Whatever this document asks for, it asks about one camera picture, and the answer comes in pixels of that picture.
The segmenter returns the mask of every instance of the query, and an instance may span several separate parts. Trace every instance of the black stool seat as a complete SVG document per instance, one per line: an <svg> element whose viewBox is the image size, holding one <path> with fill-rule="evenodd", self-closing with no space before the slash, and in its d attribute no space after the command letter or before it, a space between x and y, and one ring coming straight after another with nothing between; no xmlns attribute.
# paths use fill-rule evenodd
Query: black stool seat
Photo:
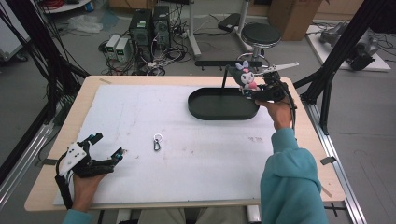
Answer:
<svg viewBox="0 0 396 224"><path fill-rule="evenodd" d="M242 40L253 47L271 48L279 42L281 33L273 26L263 23L250 23L244 26Z"/></svg>

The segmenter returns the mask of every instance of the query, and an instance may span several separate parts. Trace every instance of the toy bunny ear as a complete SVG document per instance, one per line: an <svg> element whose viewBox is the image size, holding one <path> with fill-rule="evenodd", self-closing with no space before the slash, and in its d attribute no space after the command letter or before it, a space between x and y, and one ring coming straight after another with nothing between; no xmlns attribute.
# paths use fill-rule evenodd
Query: toy bunny ear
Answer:
<svg viewBox="0 0 396 224"><path fill-rule="evenodd" d="M240 64L240 63L236 63L235 66L236 66L236 68L239 69L239 70L244 69L244 66L242 66L242 64Z"/></svg>
<svg viewBox="0 0 396 224"><path fill-rule="evenodd" d="M244 67L248 68L248 61L244 60Z"/></svg>

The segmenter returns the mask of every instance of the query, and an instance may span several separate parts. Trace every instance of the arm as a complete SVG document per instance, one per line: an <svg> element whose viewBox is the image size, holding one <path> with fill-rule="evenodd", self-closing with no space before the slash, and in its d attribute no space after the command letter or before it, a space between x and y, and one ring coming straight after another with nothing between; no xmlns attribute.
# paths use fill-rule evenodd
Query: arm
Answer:
<svg viewBox="0 0 396 224"><path fill-rule="evenodd" d="M73 176L75 190L73 207L67 211L63 224L88 224L91 222L92 216L87 212L91 207L93 196L103 177L105 175L97 175L89 178L80 178L77 175Z"/></svg>
<svg viewBox="0 0 396 224"><path fill-rule="evenodd" d="M312 154L298 147L288 102L256 104L267 107L276 129L271 138L274 155L262 174L262 223L328 223L318 168Z"/></svg>

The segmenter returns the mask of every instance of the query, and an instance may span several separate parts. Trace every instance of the stuffed animal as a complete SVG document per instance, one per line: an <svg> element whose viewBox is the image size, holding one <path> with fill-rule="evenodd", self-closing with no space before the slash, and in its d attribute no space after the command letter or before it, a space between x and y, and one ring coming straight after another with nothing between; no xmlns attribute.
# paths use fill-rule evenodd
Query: stuffed animal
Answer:
<svg viewBox="0 0 396 224"><path fill-rule="evenodd" d="M242 90L258 91L260 89L254 81L254 75L251 72L252 68L249 67L248 61L243 61L242 64L236 63L235 67L227 65L227 69Z"/></svg>

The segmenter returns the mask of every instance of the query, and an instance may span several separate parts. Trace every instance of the hand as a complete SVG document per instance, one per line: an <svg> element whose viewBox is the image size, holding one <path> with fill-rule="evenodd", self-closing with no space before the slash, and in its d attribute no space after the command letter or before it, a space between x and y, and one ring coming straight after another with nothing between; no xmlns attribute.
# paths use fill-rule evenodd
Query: hand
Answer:
<svg viewBox="0 0 396 224"><path fill-rule="evenodd" d="M74 201L72 209L80 212L87 212L92 204L93 196L98 188L100 181L105 175L96 175L88 178L81 178L73 175L74 182Z"/></svg>
<svg viewBox="0 0 396 224"><path fill-rule="evenodd" d="M289 100L287 97L276 103L269 103L266 101L255 101L256 105L265 106L268 110L268 114L274 121L274 127L276 130L282 128L289 128L291 123L291 111Z"/></svg>

